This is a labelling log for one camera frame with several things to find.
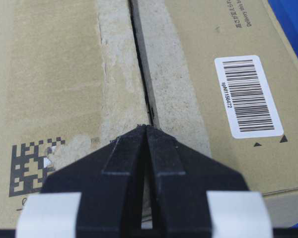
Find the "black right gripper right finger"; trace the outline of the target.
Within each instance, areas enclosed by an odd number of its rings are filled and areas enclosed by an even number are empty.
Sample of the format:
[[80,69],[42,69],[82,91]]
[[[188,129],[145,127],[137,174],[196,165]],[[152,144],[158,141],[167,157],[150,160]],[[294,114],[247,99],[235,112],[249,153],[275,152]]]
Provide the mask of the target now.
[[158,225],[165,238],[271,238],[259,192],[243,176],[153,127],[146,129]]

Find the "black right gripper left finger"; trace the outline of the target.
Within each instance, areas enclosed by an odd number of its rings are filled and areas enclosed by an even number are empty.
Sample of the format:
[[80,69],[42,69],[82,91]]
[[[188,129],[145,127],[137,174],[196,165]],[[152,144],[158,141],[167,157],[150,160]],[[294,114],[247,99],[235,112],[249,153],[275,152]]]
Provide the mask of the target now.
[[137,169],[146,138],[138,126],[54,172],[20,214],[18,238],[119,238],[141,216]]

